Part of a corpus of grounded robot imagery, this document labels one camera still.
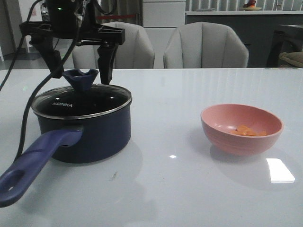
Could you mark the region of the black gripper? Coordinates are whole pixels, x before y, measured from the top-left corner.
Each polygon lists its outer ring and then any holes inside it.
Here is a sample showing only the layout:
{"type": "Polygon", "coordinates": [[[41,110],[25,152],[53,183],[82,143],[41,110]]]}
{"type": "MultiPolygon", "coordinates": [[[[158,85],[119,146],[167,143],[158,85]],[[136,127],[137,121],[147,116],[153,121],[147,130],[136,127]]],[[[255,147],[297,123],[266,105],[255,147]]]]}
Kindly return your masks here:
{"type": "Polygon", "coordinates": [[[98,48],[98,68],[102,84],[112,80],[114,59],[118,45],[125,42],[125,30],[98,24],[95,10],[104,13],[97,0],[47,0],[49,21],[24,22],[20,24],[22,35],[31,37],[30,44],[40,53],[52,78],[60,79],[63,73],[61,56],[53,47],[53,37],[74,39],[79,29],[78,41],[102,42],[98,48]]]}

